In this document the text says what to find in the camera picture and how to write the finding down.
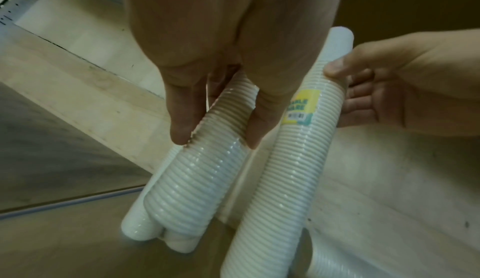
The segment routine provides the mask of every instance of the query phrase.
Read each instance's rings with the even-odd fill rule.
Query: person's right hand
[[[433,135],[480,135],[480,30],[365,43],[324,73],[351,76],[339,127],[382,123]]]

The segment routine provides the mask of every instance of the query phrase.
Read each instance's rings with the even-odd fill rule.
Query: fingernail
[[[323,73],[325,73],[326,76],[334,77],[344,67],[345,67],[344,66],[344,59],[339,58],[339,59],[336,59],[336,60],[326,64],[324,69],[323,69]]]

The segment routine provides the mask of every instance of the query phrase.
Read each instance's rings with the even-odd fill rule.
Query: human hand
[[[381,123],[433,135],[480,135],[480,30],[365,43],[324,73],[351,76],[339,127]]]
[[[133,35],[159,68],[170,136],[187,143],[241,64],[259,87],[246,141],[255,148],[315,62],[339,0],[125,0]]]

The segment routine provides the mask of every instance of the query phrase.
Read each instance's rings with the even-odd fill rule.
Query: label
[[[310,125],[319,102],[320,90],[298,91],[286,109],[282,124]]]

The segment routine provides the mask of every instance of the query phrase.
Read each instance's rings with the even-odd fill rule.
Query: yellow and teal sticker
[[[319,102],[320,90],[300,90],[286,109],[282,124],[310,125]]]

